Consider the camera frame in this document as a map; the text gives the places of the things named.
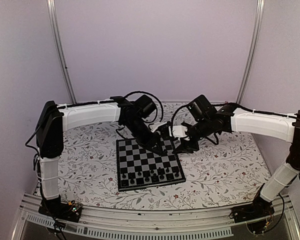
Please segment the black and grey chessboard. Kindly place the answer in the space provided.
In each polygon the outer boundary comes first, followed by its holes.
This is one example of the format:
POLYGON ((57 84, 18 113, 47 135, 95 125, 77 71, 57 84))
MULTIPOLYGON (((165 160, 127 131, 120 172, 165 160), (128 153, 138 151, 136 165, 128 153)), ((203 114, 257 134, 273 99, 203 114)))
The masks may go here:
POLYGON ((174 153, 175 145, 171 140, 161 140, 161 146, 165 151, 165 155, 160 156, 138 145, 136 139, 118 139, 116 141, 116 165, 117 165, 117 187, 119 192, 141 190, 149 187, 175 185, 184 183, 186 177, 181 166, 181 162, 176 153, 174 153), (164 169, 164 180, 160 179, 157 169, 164 169), (176 178, 173 168, 179 168, 179 177, 176 178), (172 173, 166 173, 166 168, 171 168, 172 173), (142 176, 137 176, 137 172, 142 171, 142 176), (123 179, 122 174, 127 174, 127 178, 123 179), (134 173, 134 185, 130 185, 129 173, 134 173), (150 182, 145 182, 145 177, 150 177, 150 182), (151 176, 158 176, 159 182, 152 183, 151 176), (128 180, 129 186, 122 187, 121 181, 128 180))

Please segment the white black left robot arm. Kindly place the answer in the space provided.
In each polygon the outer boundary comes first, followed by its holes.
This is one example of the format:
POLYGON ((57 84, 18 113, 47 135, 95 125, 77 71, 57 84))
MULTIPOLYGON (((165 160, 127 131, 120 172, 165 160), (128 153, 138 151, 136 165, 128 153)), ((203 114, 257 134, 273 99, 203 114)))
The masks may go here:
POLYGON ((137 100, 129 101, 126 96, 72 105, 57 105, 53 100, 45 103, 34 134, 38 180, 45 209, 53 216, 64 213, 59 202, 58 161, 64 150, 64 132, 91 124, 114 123, 126 127, 142 148, 163 155, 160 135, 151 131, 145 123, 156 109, 154 97, 142 93, 137 100))

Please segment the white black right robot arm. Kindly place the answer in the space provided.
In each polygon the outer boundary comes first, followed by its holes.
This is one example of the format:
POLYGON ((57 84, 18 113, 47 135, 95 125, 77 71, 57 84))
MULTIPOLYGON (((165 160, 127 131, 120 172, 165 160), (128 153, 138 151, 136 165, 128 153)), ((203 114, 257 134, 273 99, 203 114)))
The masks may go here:
POLYGON ((249 109, 235 102, 212 104, 199 95, 184 105, 195 124, 183 122, 169 124, 169 133, 179 138, 179 151, 193 153, 199 148, 199 140, 212 134, 249 133, 262 139, 285 143, 287 157, 277 166, 272 176, 259 189, 256 200, 249 206, 252 218, 259 218, 268 210, 268 203, 300 174, 300 110, 296 113, 277 113, 249 109))

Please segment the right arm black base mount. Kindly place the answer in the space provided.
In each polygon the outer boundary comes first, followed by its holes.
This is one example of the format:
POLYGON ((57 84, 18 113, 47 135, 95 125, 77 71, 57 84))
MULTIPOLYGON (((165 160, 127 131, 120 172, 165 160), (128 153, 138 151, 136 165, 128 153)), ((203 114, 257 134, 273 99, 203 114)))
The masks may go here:
POLYGON ((268 230, 273 222, 274 213, 272 202, 257 196, 251 203, 231 208, 229 218, 233 219, 235 223, 253 220, 247 224, 247 229, 254 235, 260 235, 268 230))

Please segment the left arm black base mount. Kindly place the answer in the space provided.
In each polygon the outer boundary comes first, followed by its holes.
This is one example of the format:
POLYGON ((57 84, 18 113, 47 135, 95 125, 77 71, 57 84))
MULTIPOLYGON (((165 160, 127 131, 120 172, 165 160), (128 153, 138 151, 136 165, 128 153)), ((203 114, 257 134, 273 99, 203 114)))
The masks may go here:
POLYGON ((83 205, 75 200, 62 202, 59 195, 51 200, 42 197, 38 212, 53 219, 78 223, 81 218, 82 207, 83 205))

